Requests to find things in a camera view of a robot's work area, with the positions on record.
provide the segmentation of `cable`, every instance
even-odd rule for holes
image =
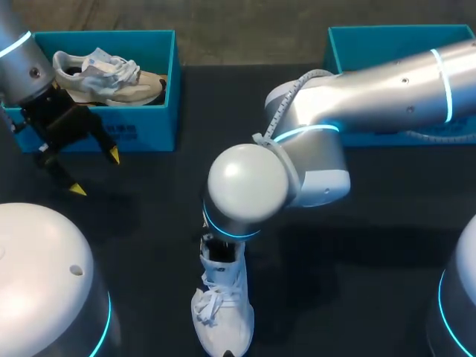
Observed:
[[[438,136],[438,135],[427,135],[422,134],[421,132],[415,132],[409,130],[405,132],[406,135],[416,138],[423,141],[429,141],[436,144],[454,144],[454,143],[465,143],[470,140],[476,139],[476,133],[466,134],[466,135],[457,135],[457,136]]]

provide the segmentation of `white sneaker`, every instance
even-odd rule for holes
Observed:
[[[241,357],[250,347],[254,331],[254,311],[248,300],[245,243],[216,242],[225,247],[218,254],[210,243],[202,240],[201,244],[205,288],[197,289],[192,298],[193,325],[211,357]],[[225,256],[227,249],[230,257]]]
[[[134,61],[111,56],[100,48],[85,57],[58,51],[53,67],[58,86],[76,103],[143,106],[164,99],[166,83],[162,77],[141,71]]]

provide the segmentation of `blue cardboard box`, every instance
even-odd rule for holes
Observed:
[[[324,67],[335,74],[381,65],[475,37],[467,25],[334,27],[328,29],[327,35]],[[427,128],[424,133],[443,137],[476,133],[476,118],[452,120],[448,124]],[[350,147],[458,144],[444,139],[422,141],[405,133],[343,134],[342,141]]]
[[[113,56],[134,60],[141,69],[167,75],[164,105],[91,107],[99,114],[120,152],[173,151],[176,145],[180,98],[180,62],[176,34],[172,30],[82,31],[35,33],[34,38],[51,60],[56,51],[85,56],[97,47]],[[19,108],[6,108],[16,123],[23,117]],[[16,135],[23,152],[36,152],[42,144],[31,128]],[[99,152],[92,138],[71,145],[69,152]]]

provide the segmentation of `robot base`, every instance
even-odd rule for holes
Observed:
[[[53,210],[0,205],[0,301],[1,357],[118,356],[118,319],[89,244]]]
[[[463,287],[456,256],[442,274],[428,313],[426,334],[433,357],[476,356],[476,306]]]

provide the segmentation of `silver robot arm segment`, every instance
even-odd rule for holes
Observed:
[[[55,184],[74,193],[84,190],[57,160],[65,147],[92,136],[104,155],[119,164],[117,144],[103,128],[99,115],[78,106],[54,83],[55,70],[35,42],[32,33],[0,0],[0,103],[22,108],[22,123],[14,123],[0,108],[0,118],[18,134],[30,126],[44,143],[34,159]]]
[[[55,78],[48,59],[10,5],[0,0],[0,93],[8,105],[22,105],[43,93]]]
[[[270,120],[294,84],[269,94]],[[215,160],[204,197],[205,221],[218,238],[236,242],[254,237],[281,208],[334,202],[350,190],[340,132],[400,132],[448,123],[476,113],[475,96],[473,40],[313,78],[279,122],[271,122],[271,145],[231,147]]]

